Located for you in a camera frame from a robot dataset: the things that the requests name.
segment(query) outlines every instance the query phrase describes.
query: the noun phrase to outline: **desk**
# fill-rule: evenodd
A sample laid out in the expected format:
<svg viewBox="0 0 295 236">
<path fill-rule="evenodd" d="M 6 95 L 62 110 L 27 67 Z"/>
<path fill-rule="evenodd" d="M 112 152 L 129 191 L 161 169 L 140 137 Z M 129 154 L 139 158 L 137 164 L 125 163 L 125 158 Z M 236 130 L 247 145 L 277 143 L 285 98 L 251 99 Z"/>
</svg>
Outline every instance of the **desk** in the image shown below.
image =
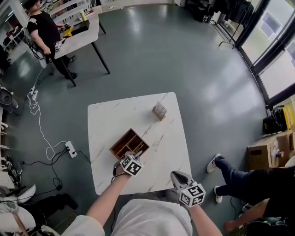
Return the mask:
<svg viewBox="0 0 295 236">
<path fill-rule="evenodd" d="M 152 108 L 157 101 L 166 107 L 159 121 Z M 117 159 L 110 147 L 130 128 L 147 143 L 141 156 L 143 169 L 132 177 L 121 194 L 173 188 L 172 171 L 191 175 L 183 123 L 175 93 L 154 94 L 92 104 L 88 107 L 88 141 L 95 191 L 100 195 L 111 183 Z"/>
<path fill-rule="evenodd" d="M 88 17 L 89 20 L 89 29 L 87 31 L 84 31 L 82 33 L 79 33 L 77 35 L 74 35 L 72 37 L 69 37 L 65 40 L 63 47 L 61 48 L 60 51 L 57 51 L 55 53 L 54 58 L 58 59 L 62 56 L 65 56 L 69 53 L 72 53 L 76 51 L 77 49 L 80 49 L 88 44 L 92 44 L 95 52 L 97 53 L 98 57 L 100 58 L 102 64 L 104 65 L 106 71 L 110 74 L 109 68 L 106 65 L 106 62 L 104 61 L 101 53 L 99 52 L 95 41 L 98 38 L 98 30 L 99 30 L 99 19 L 98 15 L 92 15 Z M 69 73 L 69 77 L 71 79 L 71 82 L 73 83 L 74 86 L 76 86 L 75 81 L 71 78 L 71 75 Z"/>
</svg>

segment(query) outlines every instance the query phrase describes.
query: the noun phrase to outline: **white desk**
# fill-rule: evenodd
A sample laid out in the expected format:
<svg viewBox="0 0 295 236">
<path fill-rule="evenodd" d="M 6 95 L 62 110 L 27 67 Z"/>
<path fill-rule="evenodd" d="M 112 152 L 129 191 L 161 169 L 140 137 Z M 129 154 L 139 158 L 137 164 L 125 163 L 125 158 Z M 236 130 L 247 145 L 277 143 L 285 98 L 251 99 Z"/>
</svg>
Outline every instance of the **white desk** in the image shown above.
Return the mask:
<svg viewBox="0 0 295 236">
<path fill-rule="evenodd" d="M 87 31 L 81 32 L 79 34 L 76 34 L 72 37 L 69 37 L 65 40 L 63 47 L 61 48 L 60 51 L 57 51 L 55 53 L 54 58 L 58 59 L 61 58 L 62 56 L 65 56 L 69 53 L 72 53 L 76 51 L 77 49 L 80 49 L 88 44 L 92 44 L 95 52 L 97 53 L 98 57 L 100 58 L 102 64 L 104 65 L 106 71 L 110 74 L 109 68 L 106 65 L 105 60 L 103 59 L 101 53 L 99 52 L 95 41 L 98 38 L 98 30 L 99 30 L 99 19 L 98 15 L 94 14 L 90 17 L 87 18 L 89 20 L 89 29 Z M 79 22 L 72 22 L 71 26 L 77 24 Z M 71 78 L 71 81 L 74 86 L 76 86 L 76 83 L 74 80 Z"/>
<path fill-rule="evenodd" d="M 167 109 L 159 121 L 152 108 L 161 101 Z M 189 154 L 175 93 L 154 94 L 92 104 L 88 107 L 88 141 L 95 191 L 100 195 L 110 184 L 117 159 L 110 147 L 130 128 L 147 143 L 141 156 L 144 167 L 121 194 L 173 188 L 172 171 L 191 175 Z"/>
</svg>

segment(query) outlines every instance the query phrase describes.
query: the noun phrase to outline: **wooden organizer tray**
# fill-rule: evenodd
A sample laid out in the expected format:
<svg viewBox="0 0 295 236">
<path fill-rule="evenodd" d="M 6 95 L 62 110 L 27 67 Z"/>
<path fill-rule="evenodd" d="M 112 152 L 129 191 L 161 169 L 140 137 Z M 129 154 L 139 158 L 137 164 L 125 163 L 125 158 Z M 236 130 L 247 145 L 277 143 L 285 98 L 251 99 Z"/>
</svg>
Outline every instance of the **wooden organizer tray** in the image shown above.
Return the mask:
<svg viewBox="0 0 295 236">
<path fill-rule="evenodd" d="M 125 152 L 138 153 L 142 151 L 142 154 L 144 154 L 148 148 L 149 146 L 139 135 L 133 129 L 130 129 L 110 148 L 110 151 L 117 159 L 121 159 Z"/>
</svg>

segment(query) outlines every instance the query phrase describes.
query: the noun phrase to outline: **concrete floor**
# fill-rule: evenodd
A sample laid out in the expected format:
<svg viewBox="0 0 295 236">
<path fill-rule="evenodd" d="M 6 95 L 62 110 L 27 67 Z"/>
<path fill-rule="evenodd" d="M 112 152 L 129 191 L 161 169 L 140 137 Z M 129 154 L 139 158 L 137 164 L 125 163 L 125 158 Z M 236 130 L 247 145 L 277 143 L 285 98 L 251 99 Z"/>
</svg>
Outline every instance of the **concrete floor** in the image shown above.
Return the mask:
<svg viewBox="0 0 295 236">
<path fill-rule="evenodd" d="M 39 86 L 42 131 L 48 141 L 71 140 L 76 150 L 89 155 L 87 107 L 98 102 L 147 94 L 175 92 L 183 120 L 193 178 L 202 183 L 207 197 L 203 209 L 223 228 L 233 220 L 230 198 L 217 205 L 212 189 L 224 184 L 221 171 L 206 174 L 207 163 L 221 153 L 230 163 L 245 169 L 247 145 L 262 133 L 265 104 L 246 64 L 237 50 L 218 48 L 220 36 L 209 24 L 195 21 L 177 6 L 138 6 L 100 15 L 106 35 L 100 32 L 97 46 L 111 74 L 99 61 L 91 45 L 75 52 L 71 70 L 79 73 L 77 87 L 56 71 Z M 40 72 L 39 62 L 27 51 L 5 73 L 3 82 L 19 97 L 25 97 Z M 44 70 L 40 77 L 49 72 Z M 33 162 L 47 161 L 38 117 L 26 106 L 22 116 L 8 115 L 6 137 L 12 149 L 6 154 Z M 64 149 L 63 145 L 56 151 Z M 63 181 L 62 193 L 70 194 L 85 214 L 97 195 L 91 167 L 83 156 L 63 156 L 55 164 Z M 37 193 L 53 189 L 51 168 L 25 166 L 23 184 L 37 185 Z M 36 197 L 41 199 L 48 195 Z M 237 208 L 238 201 L 233 199 Z M 51 217 L 56 225 L 69 208 Z"/>
</svg>

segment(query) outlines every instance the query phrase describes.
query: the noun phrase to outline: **person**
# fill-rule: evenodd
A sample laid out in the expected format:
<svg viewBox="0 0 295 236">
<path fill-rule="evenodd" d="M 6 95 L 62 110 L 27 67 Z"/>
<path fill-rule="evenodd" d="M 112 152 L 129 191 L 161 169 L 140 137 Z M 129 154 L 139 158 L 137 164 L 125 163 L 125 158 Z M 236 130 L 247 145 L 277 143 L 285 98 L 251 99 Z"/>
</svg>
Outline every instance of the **person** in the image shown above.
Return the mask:
<svg viewBox="0 0 295 236">
<path fill-rule="evenodd" d="M 5 197 L 0 193 L 0 231 L 19 232 L 33 235 L 47 224 L 47 218 L 68 205 L 73 210 L 77 203 L 68 194 L 57 194 L 34 204 L 17 204 L 15 197 Z"/>
<path fill-rule="evenodd" d="M 57 70 L 64 75 L 66 79 L 69 79 L 66 67 L 76 59 L 76 56 L 71 58 L 67 56 L 63 56 L 59 59 L 54 58 L 55 43 L 60 41 L 58 28 L 63 27 L 63 24 L 55 24 L 48 13 L 40 11 L 40 0 L 28 0 L 24 4 L 24 7 L 31 15 L 27 29 L 32 40 L 43 50 L 44 54 L 52 60 Z M 70 72 L 70 74 L 73 79 L 77 77 L 76 73 Z"/>
<path fill-rule="evenodd" d="M 86 216 L 77 216 L 74 222 L 62 236 L 104 236 L 103 226 L 109 218 L 120 192 L 131 176 L 123 174 L 118 166 L 117 177 L 101 196 L 93 203 Z M 135 194 L 123 206 L 118 214 L 112 236 L 154 235 L 154 236 L 191 236 L 192 220 L 199 236 L 222 236 L 219 229 L 202 210 L 200 205 L 188 208 L 188 211 L 178 203 L 159 201 L 157 198 L 144 199 L 147 194 Z"/>
<path fill-rule="evenodd" d="M 224 230 L 232 231 L 261 217 L 294 217 L 293 186 L 295 166 L 243 172 L 234 169 L 221 154 L 216 154 L 207 166 L 207 172 L 219 168 L 226 185 L 215 186 L 215 200 L 233 196 L 253 205 L 235 221 L 225 222 Z"/>
</svg>

